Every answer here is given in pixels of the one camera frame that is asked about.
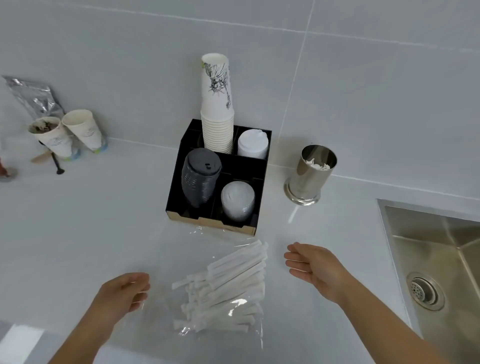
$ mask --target stainless steel cup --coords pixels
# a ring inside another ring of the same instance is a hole
[[[315,164],[323,166],[328,164],[329,170],[318,170],[311,164],[315,159]],[[320,189],[325,184],[328,176],[336,166],[336,155],[325,146],[309,145],[302,149],[301,157],[297,169],[289,177],[283,186],[287,197],[298,205],[311,205],[320,200]]]

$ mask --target drain strainer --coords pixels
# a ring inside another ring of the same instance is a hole
[[[412,272],[407,276],[407,284],[412,298],[420,306],[438,311],[445,305],[445,296],[442,289],[427,275]]]

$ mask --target black cup organizer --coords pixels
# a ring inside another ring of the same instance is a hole
[[[195,148],[204,146],[202,122],[197,119],[192,120],[180,142],[170,193],[168,195],[166,211],[171,219],[255,235],[260,213],[260,204],[262,202],[272,132],[270,130],[263,130],[268,137],[266,159],[238,156],[238,138],[244,131],[249,129],[254,128],[234,125],[232,154],[217,153],[222,162],[222,171],[216,181],[213,196],[199,208],[194,208],[185,198],[181,187],[181,172],[187,154]],[[253,213],[248,220],[243,222],[230,220],[226,214],[223,213],[220,194],[223,187],[232,181],[247,182],[255,191],[255,207]]]

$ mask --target black cup lid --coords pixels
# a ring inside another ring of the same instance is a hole
[[[217,174],[222,168],[222,162],[215,152],[206,148],[196,148],[187,155],[192,169],[204,176]]]

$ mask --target stainless steel sink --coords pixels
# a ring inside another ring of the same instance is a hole
[[[452,363],[480,363],[480,219],[379,206],[414,330]]]

